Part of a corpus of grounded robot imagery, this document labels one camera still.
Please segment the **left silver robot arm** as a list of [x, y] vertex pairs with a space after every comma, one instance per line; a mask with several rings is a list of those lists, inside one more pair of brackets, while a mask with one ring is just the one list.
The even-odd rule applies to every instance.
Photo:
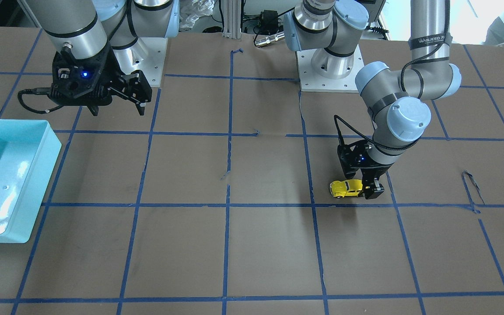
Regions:
[[[413, 0], [411, 60], [400, 70], [382, 61], [363, 66], [355, 76], [375, 130], [351, 144], [338, 135], [337, 155], [347, 180], [361, 173], [357, 192], [367, 200], [384, 192], [380, 177], [414, 146], [431, 121], [426, 100], [445, 98], [460, 88], [459, 68], [450, 63], [449, 0]], [[292, 51], [315, 50], [312, 61], [322, 77], [347, 77], [347, 67], [369, 24], [366, 8], [355, 0], [303, 0], [283, 17], [283, 33]]]

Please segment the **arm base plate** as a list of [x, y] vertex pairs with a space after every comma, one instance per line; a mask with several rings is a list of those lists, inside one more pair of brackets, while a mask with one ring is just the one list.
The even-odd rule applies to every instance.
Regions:
[[161, 86], [168, 38], [138, 38], [130, 47], [114, 49], [122, 72], [141, 70], [153, 88]]
[[324, 49], [296, 52], [302, 92], [358, 93], [355, 78], [364, 67], [359, 46], [344, 58], [332, 56]]

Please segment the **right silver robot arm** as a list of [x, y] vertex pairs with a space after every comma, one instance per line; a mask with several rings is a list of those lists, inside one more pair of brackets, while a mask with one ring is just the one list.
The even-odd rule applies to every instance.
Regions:
[[56, 49], [50, 87], [17, 93], [36, 114], [84, 106], [97, 116], [114, 97], [132, 102], [139, 115], [152, 99], [152, 73], [160, 69], [144, 38], [179, 32], [178, 0], [26, 0]]

